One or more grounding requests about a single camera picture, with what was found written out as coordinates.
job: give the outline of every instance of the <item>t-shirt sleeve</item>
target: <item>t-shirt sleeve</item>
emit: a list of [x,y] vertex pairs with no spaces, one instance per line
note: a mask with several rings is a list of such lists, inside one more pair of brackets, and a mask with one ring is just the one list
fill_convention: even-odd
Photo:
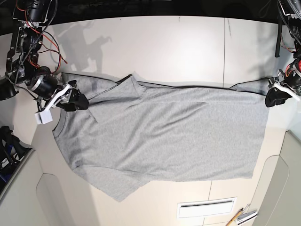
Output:
[[89,101],[89,111],[98,123],[114,120],[141,102],[141,96],[137,92],[139,85],[133,76],[128,76],[116,84]]
[[149,182],[135,173],[106,167],[79,166],[73,172],[118,202]]
[[76,80],[77,87],[88,100],[117,86],[117,83],[111,80],[91,76],[78,76],[76,74],[62,73],[62,78],[64,82]]

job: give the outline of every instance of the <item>white vent grille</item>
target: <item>white vent grille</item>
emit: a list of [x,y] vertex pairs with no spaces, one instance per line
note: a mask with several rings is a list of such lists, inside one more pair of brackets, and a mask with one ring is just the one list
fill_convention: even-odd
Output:
[[237,197],[203,202],[178,203],[177,218],[209,217],[230,214],[236,199]]

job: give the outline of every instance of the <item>black cable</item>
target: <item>black cable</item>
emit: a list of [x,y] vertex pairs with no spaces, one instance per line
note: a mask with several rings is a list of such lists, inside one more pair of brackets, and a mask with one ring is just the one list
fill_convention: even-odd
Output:
[[58,43],[57,43],[57,41],[55,40],[55,38],[52,36],[52,34],[50,34],[49,32],[45,32],[45,33],[46,33],[46,34],[49,34],[50,37],[53,39],[53,41],[55,41],[56,46],[57,46],[57,50],[58,50],[58,63],[57,63],[57,68],[56,68],[56,70],[52,73],[52,74],[54,74],[55,72],[57,72],[57,70],[59,69],[60,64],[62,63],[62,62],[61,62],[61,57],[62,57],[62,55],[61,55],[60,47],[58,46]]
[[293,35],[293,37],[296,39],[296,41],[301,45],[301,41],[300,41],[299,38],[296,36],[296,34],[292,31],[292,29],[289,27],[289,25],[287,24],[286,20],[284,19],[279,4],[280,4],[280,2],[279,2],[279,0],[277,0],[278,12],[279,12],[279,15],[280,15],[280,17],[281,17],[283,23],[287,26],[288,31]]
[[[270,6],[271,6],[271,2],[272,2],[272,0],[269,0],[269,1],[261,8],[261,10],[259,10],[259,12],[258,12],[258,17],[259,17],[259,18],[264,18],[264,17],[268,14],[269,8],[270,8]],[[261,14],[262,14],[262,12],[263,12],[263,10],[264,10],[265,8],[267,8],[266,11],[265,11],[265,14],[261,16]]]
[[25,60],[30,55],[30,52],[32,51],[33,47],[38,43],[38,41],[40,40],[40,37],[43,35],[43,33],[45,32],[45,30],[50,26],[51,22],[55,18],[56,12],[57,12],[57,0],[55,0],[55,10],[53,12],[53,15],[52,15],[51,19],[49,20],[49,22],[46,25],[46,27],[42,30],[42,32],[40,33],[40,35],[38,36],[38,38],[34,41],[33,45],[29,48],[28,53],[26,54],[26,56],[24,57],[24,59],[21,61],[20,65],[18,67],[18,70],[17,70],[17,73],[16,73],[15,85],[16,85],[16,82],[18,80],[18,76],[19,76],[19,71],[20,71],[21,65],[24,64]]
[[35,101],[37,101],[38,99],[30,92],[28,91],[26,88],[22,87],[22,86],[18,86],[18,85],[15,85],[8,77],[7,77],[8,81],[14,85],[14,87],[17,87],[19,89],[23,89],[25,90]]
[[[32,18],[30,17],[28,11],[26,11],[26,13],[27,13],[27,16],[28,16],[28,18],[29,18],[29,22],[30,22],[31,25],[34,27]],[[57,50],[58,50],[58,63],[57,63],[57,68],[56,68],[56,70],[52,73],[52,74],[54,74],[55,72],[57,72],[57,70],[59,69],[60,64],[62,63],[62,61],[61,61],[61,56],[62,56],[62,55],[61,55],[60,47],[59,47],[57,41],[55,40],[55,38],[52,36],[52,34],[50,34],[49,32],[46,32],[46,31],[44,31],[44,33],[50,35],[50,37],[51,37],[51,38],[53,39],[53,41],[56,43]]]
[[6,2],[7,0],[2,0],[2,1],[0,1],[0,5],[2,4],[2,3],[4,3],[4,2]]
[[276,41],[275,57],[280,57],[282,25],[283,25],[282,19],[278,17],[278,34],[277,34],[277,41]]

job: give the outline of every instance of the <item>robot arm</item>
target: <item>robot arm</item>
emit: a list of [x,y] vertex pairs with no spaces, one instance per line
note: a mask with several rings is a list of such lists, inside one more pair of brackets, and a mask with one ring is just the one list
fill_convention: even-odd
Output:
[[[0,100],[15,96],[18,93],[16,89],[25,89],[37,101],[38,124],[52,120],[49,110],[51,107],[58,106],[66,111],[76,111],[88,109],[89,106],[87,98],[77,88],[76,81],[64,83],[54,76],[62,62],[58,44],[55,45],[59,54],[57,69],[51,72],[48,67],[38,64],[38,51],[57,10],[55,0],[54,13],[49,15],[51,3],[52,0],[17,1],[13,13],[14,29],[7,54],[5,78],[0,80]],[[46,23],[44,28],[40,26],[42,23]],[[27,89],[19,86],[22,83]],[[42,100],[46,101],[45,107],[41,105]]]
[[279,56],[282,23],[294,39],[295,60],[290,63],[285,72],[279,69],[277,76],[269,80],[269,88],[265,99],[267,107],[284,104],[288,98],[301,100],[301,3],[292,0],[277,0],[279,12],[278,39],[275,57]]

